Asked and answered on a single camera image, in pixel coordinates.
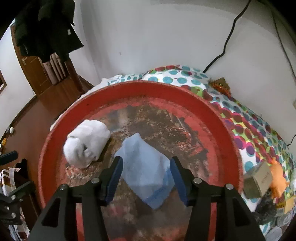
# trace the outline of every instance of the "dark jacket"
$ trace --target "dark jacket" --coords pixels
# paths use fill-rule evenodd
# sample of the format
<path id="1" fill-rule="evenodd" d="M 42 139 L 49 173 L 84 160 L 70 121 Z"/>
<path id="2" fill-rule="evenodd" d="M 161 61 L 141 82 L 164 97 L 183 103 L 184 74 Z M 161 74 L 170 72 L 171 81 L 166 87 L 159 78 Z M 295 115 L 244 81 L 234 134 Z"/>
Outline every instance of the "dark jacket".
<path id="1" fill-rule="evenodd" d="M 47 62 L 56 52 L 61 61 L 83 47 L 71 24 L 73 0 L 33 0 L 15 19 L 15 39 L 23 56 L 38 56 Z"/>

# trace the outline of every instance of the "orange toy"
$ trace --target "orange toy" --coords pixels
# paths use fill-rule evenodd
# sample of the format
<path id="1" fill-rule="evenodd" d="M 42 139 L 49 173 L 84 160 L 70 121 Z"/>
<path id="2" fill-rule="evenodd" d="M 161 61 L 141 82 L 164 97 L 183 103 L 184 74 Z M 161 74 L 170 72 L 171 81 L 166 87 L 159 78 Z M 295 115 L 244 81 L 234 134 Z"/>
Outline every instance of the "orange toy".
<path id="1" fill-rule="evenodd" d="M 271 161 L 270 171 L 272 174 L 272 183 L 270 185 L 270 189 L 272 191 L 272 197 L 281 197 L 289 182 L 283 177 L 283 168 L 281 165 L 275 160 L 275 158 Z"/>

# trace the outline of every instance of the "black cable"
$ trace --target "black cable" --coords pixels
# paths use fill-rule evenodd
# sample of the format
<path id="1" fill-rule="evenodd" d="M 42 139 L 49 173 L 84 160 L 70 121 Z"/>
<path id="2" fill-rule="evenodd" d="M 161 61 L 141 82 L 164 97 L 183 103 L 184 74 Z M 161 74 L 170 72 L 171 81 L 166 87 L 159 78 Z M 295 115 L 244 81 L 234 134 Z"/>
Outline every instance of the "black cable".
<path id="1" fill-rule="evenodd" d="M 250 2 L 251 2 L 251 0 L 248 1 L 248 3 L 246 4 L 245 8 L 244 8 L 244 9 L 240 12 L 240 14 L 237 15 L 236 18 L 233 20 L 233 24 L 232 24 L 231 31 L 230 31 L 230 33 L 229 33 L 229 35 L 228 35 L 228 37 L 227 37 L 227 39 L 226 39 L 226 42 L 225 42 L 225 44 L 224 44 L 223 53 L 220 54 L 220 55 L 218 55 L 216 58 L 214 58 L 214 59 L 212 60 L 212 62 L 209 63 L 209 65 L 208 65 L 208 66 L 205 68 L 205 70 L 203 71 L 204 73 L 207 72 L 207 70 L 211 67 L 211 65 L 212 65 L 217 59 L 221 58 L 221 57 L 225 54 L 226 45 L 227 45 L 227 43 L 228 43 L 228 41 L 229 41 L 229 39 L 230 39 L 230 37 L 231 37 L 231 35 L 232 35 L 232 33 L 233 33 L 233 30 L 234 30 L 234 27 L 235 27 L 235 23 L 236 23 L 237 20 L 238 20 L 238 19 L 239 19 L 244 13 L 245 13 L 245 11 L 247 10 L 247 8 L 248 8 Z"/>
<path id="2" fill-rule="evenodd" d="M 293 77 L 294 77 L 294 81 L 295 81 L 295 83 L 296 83 L 295 72 L 294 72 L 293 66 L 292 66 L 292 64 L 291 64 L 291 61 L 290 61 L 290 59 L 289 59 L 289 57 L 288 57 L 288 55 L 287 55 L 287 52 L 286 52 L 286 50 L 285 50 L 285 48 L 284 48 L 284 45 L 283 45 L 283 43 L 282 43 L 282 41 L 281 41 L 281 37 L 279 36 L 279 31 L 278 31 L 278 28 L 277 28 L 277 25 L 276 25 L 276 20 L 275 20 L 275 18 L 274 18 L 274 14 L 271 13 L 271 15 L 272 15 L 272 19 L 273 19 L 273 21 L 274 21 L 274 27 L 275 27 L 275 29 L 276 29 L 276 33 L 277 33 L 277 36 L 278 36 L 278 38 L 279 38 L 279 42 L 280 42 L 280 44 L 281 44 L 281 48 L 282 48 L 282 50 L 283 50 L 283 52 L 284 52 L 284 54 L 285 54 L 285 56 L 286 56 L 287 61 L 289 62 L 290 69 L 291 69 L 291 71 L 292 71 L 292 74 L 293 74 Z"/>
<path id="3" fill-rule="evenodd" d="M 292 140 L 291 140 L 291 143 L 288 144 L 287 146 L 290 146 L 290 145 L 292 144 L 292 142 L 293 142 L 293 140 L 294 140 L 294 137 L 296 137 L 296 134 L 293 136 L 293 138 L 292 138 Z"/>

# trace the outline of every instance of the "small box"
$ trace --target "small box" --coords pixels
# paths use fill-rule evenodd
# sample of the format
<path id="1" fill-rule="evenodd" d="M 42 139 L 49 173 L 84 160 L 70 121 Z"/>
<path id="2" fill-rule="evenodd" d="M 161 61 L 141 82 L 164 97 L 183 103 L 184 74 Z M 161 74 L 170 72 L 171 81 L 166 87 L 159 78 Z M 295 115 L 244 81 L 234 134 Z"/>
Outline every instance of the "small box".
<path id="1" fill-rule="evenodd" d="M 295 196 L 276 205 L 276 216 L 282 216 L 294 207 Z"/>
<path id="2" fill-rule="evenodd" d="M 244 194 L 246 198 L 263 197 L 272 182 L 272 174 L 266 161 L 254 166 L 244 175 Z"/>

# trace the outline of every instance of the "bolt head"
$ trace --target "bolt head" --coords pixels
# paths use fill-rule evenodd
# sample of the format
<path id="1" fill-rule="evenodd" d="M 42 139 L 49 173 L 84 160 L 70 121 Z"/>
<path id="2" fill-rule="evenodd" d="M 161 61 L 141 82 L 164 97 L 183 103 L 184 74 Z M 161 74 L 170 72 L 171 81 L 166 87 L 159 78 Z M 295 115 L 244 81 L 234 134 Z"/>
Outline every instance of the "bolt head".
<path id="1" fill-rule="evenodd" d="M 95 184 L 95 183 L 98 183 L 99 181 L 100 181 L 99 178 L 94 177 L 94 178 L 91 180 L 91 183 Z"/>
<path id="2" fill-rule="evenodd" d="M 62 184 L 60 185 L 59 189 L 60 190 L 66 190 L 69 186 L 67 184 Z"/>
<path id="3" fill-rule="evenodd" d="M 227 183 L 227 184 L 226 184 L 226 188 L 227 188 L 228 190 L 232 190 L 232 189 L 233 189 L 233 185 L 230 184 L 230 183 Z"/>
<path id="4" fill-rule="evenodd" d="M 200 178 L 196 177 L 196 178 L 193 179 L 193 182 L 195 184 L 201 184 L 202 183 L 202 180 Z"/>

